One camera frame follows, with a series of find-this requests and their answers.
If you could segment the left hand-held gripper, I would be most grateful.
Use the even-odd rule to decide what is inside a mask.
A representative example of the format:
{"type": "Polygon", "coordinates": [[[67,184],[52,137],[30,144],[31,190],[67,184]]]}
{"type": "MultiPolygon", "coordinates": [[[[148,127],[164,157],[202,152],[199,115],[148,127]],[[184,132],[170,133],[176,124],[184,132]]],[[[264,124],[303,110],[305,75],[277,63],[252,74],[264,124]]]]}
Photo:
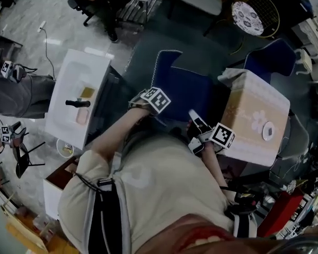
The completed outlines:
{"type": "Polygon", "coordinates": [[[162,113],[169,105],[169,97],[157,87],[144,89],[129,101],[129,109],[142,108],[148,110],[151,114],[158,115],[162,113]]]}

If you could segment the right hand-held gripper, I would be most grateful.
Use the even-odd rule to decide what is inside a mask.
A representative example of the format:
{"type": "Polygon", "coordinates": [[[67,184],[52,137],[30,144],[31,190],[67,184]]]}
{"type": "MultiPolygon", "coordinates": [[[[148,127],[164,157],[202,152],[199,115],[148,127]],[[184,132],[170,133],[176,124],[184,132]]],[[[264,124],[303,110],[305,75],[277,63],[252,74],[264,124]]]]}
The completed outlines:
{"type": "Polygon", "coordinates": [[[188,134],[191,136],[188,148],[192,153],[200,153],[205,148],[206,143],[213,145],[215,153],[220,153],[231,147],[235,133],[230,128],[221,123],[217,123],[214,128],[211,128],[195,110],[190,110],[189,116],[193,124],[188,130],[188,134]]]}

